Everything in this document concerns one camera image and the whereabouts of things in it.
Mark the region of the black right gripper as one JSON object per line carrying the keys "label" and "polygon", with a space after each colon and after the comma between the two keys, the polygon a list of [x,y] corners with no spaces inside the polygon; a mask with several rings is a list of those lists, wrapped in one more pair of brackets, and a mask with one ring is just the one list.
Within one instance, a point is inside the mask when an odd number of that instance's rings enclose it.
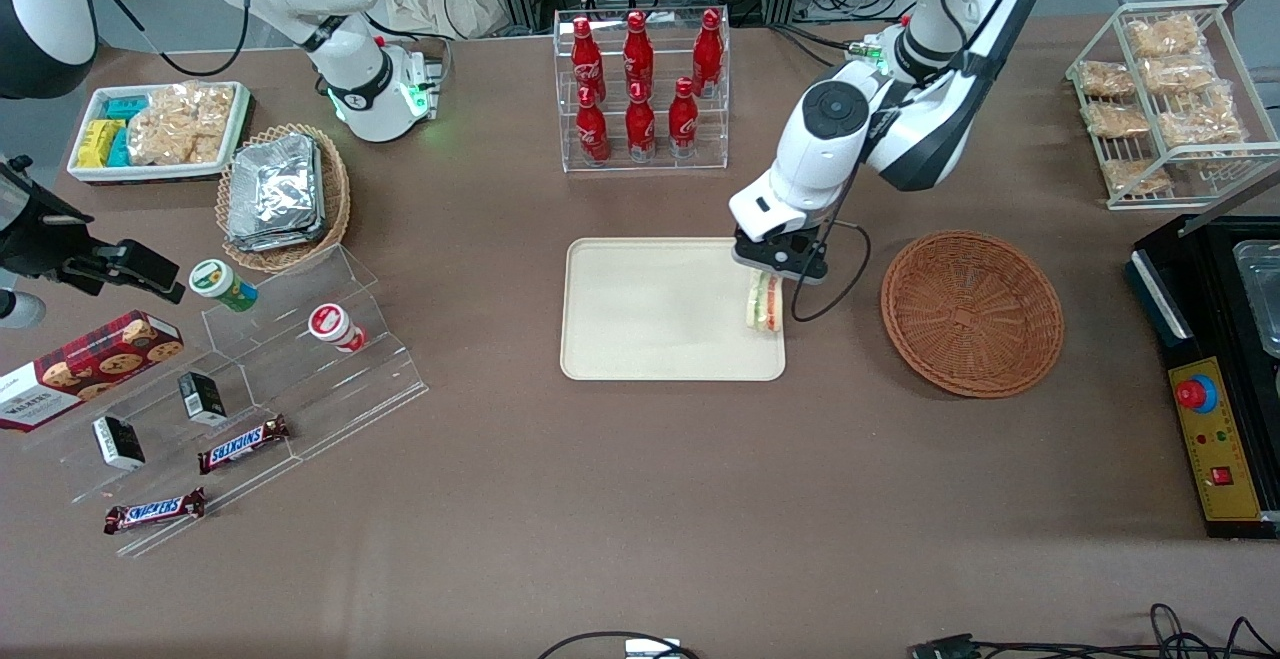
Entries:
{"label": "black right gripper", "polygon": [[28,156],[3,157],[3,270],[27,279],[58,280],[99,296],[105,284],[137,287],[179,305],[186,287],[179,266],[138,241],[102,244],[95,255],[88,226],[95,218],[81,212],[28,175]]}

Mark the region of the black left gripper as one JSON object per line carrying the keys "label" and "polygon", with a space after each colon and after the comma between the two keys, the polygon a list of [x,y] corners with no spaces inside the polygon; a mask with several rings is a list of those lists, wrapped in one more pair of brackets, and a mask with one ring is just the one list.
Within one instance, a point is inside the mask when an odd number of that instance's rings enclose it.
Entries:
{"label": "black left gripper", "polygon": [[732,253],[742,266],[772,273],[797,284],[822,284],[828,273],[826,244],[819,241],[819,226],[781,232],[760,243],[754,243],[742,229],[736,229]]}

